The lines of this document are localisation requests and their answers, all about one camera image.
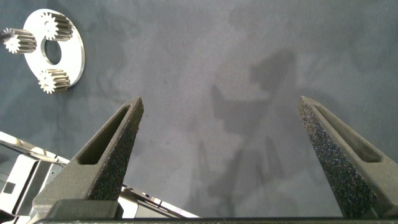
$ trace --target spur gear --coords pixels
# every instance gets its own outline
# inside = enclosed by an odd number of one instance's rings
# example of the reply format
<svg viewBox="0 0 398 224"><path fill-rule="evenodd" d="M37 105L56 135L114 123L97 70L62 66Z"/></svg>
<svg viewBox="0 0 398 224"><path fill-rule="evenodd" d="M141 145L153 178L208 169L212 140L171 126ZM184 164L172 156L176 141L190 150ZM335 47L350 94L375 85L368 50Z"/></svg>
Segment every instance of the spur gear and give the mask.
<svg viewBox="0 0 398 224"><path fill-rule="evenodd" d="M2 34L7 36L3 44L10 53L25 54L36 50L36 39L29 31L6 28Z"/></svg>
<svg viewBox="0 0 398 224"><path fill-rule="evenodd" d="M45 12L41 18L47 40L67 41L72 37L72 25L65 16Z"/></svg>
<svg viewBox="0 0 398 224"><path fill-rule="evenodd" d="M59 69L44 70L40 73L38 79L40 88L50 94L67 90L70 83L66 72Z"/></svg>

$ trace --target center hole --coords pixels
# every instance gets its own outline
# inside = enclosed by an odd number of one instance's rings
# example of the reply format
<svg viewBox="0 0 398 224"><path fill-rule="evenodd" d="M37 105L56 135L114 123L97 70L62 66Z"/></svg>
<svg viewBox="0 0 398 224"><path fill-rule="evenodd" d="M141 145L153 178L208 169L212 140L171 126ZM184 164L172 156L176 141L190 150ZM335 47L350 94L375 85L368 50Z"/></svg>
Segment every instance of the center hole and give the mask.
<svg viewBox="0 0 398 224"><path fill-rule="evenodd" d="M56 65L61 61L61 47L57 41L46 40L44 43L44 51L48 60Z"/></svg>

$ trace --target shiny metal part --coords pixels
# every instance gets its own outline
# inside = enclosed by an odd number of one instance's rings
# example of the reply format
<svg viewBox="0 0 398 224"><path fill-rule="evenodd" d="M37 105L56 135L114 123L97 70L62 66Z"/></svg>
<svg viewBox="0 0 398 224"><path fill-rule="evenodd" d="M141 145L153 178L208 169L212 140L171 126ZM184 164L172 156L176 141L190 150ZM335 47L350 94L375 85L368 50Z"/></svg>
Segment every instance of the shiny metal part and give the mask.
<svg viewBox="0 0 398 224"><path fill-rule="evenodd" d="M46 93L65 91L69 86L69 77L63 70L47 69L39 76L39 85Z"/></svg>
<svg viewBox="0 0 398 224"><path fill-rule="evenodd" d="M10 53L26 54L36 50L36 39L27 30L6 28L2 35L5 36L3 44Z"/></svg>
<svg viewBox="0 0 398 224"><path fill-rule="evenodd" d="M0 209L17 215L18 208L21 207L19 198L25 195L25 185L30 180L30 173L34 169L37 159L27 155L20 155L17 158L6 185L0 194Z"/></svg>
<svg viewBox="0 0 398 224"><path fill-rule="evenodd" d="M23 154L28 154L42 161L53 162L60 165L65 165L69 162L69 160L57 156L52 152L48 152L44 149L29 144L28 142L15 138L14 136L11 136L1 131L0 131L0 145L6 146L9 149L18 151Z"/></svg>
<svg viewBox="0 0 398 224"><path fill-rule="evenodd" d="M141 218L153 217L150 214L149 214L149 216L143 216L144 214L142 212L140 213L140 205L143 205L142 203L145 203L146 205L150 205L151 207L157 208L156 212L165 213L166 217L199 218L199 216L197 216L197 215L194 215L194 214L187 212L185 210L182 210L181 208L178 208L172 204L164 202L161 199L152 197L150 195L145 194L144 192L140 192L138 190L132 189L125 185L123 185L123 187L121 189L120 196L121 197L123 196L126 198L132 198L132 197L136 198L136 200L139 202L139 210L137 212L137 215L141 215L140 216Z"/></svg>
<svg viewBox="0 0 398 224"><path fill-rule="evenodd" d="M69 19L61 14L44 12L42 25L47 40L67 41L72 37L72 25Z"/></svg>
<svg viewBox="0 0 398 224"><path fill-rule="evenodd" d="M57 11L39 9L26 19L24 30L32 33L37 41L36 50L31 54L25 54L26 62L33 74L39 79L44 70L62 70L69 77L69 86L76 84L85 66L85 50L80 34L72 21ZM56 65L47 58L45 53L45 42L51 41L47 38L59 40L57 42L61 48L62 56Z"/></svg>

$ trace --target metal disc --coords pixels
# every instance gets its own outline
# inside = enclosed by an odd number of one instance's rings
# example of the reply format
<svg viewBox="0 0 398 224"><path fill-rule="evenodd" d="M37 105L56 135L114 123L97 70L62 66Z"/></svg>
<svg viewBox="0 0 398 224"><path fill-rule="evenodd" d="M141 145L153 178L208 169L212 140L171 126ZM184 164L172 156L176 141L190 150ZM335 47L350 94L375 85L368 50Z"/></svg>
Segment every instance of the metal disc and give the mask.
<svg viewBox="0 0 398 224"><path fill-rule="evenodd" d="M45 12L63 15L54 10L39 9L34 11L26 19L24 30L31 32L37 41L36 50L32 53L24 54L26 62L36 77L39 77L41 71L46 69L63 70L69 76L69 86L73 86L80 79L85 67L85 49L83 41L75 25L69 20L72 25L72 37L68 41L58 41L62 53L61 60L56 65L51 63L45 54L45 42L52 41L46 40L43 32L44 23L42 22L41 15Z"/></svg>

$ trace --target metal gear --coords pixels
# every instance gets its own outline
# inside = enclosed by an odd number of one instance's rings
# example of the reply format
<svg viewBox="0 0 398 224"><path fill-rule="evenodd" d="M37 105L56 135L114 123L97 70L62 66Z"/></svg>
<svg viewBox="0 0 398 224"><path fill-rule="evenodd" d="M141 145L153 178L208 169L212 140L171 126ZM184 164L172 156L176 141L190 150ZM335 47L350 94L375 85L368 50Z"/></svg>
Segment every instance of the metal gear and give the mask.
<svg viewBox="0 0 398 224"><path fill-rule="evenodd" d="M38 77L40 88L48 94L65 91L69 87L69 77L63 70L47 69Z"/></svg>
<svg viewBox="0 0 398 224"><path fill-rule="evenodd" d="M36 50L36 39L29 31L6 28L2 34L7 36L3 44L10 53L25 54Z"/></svg>
<svg viewBox="0 0 398 224"><path fill-rule="evenodd" d="M72 37L72 25L65 16L45 12L41 18L47 40L67 41Z"/></svg>

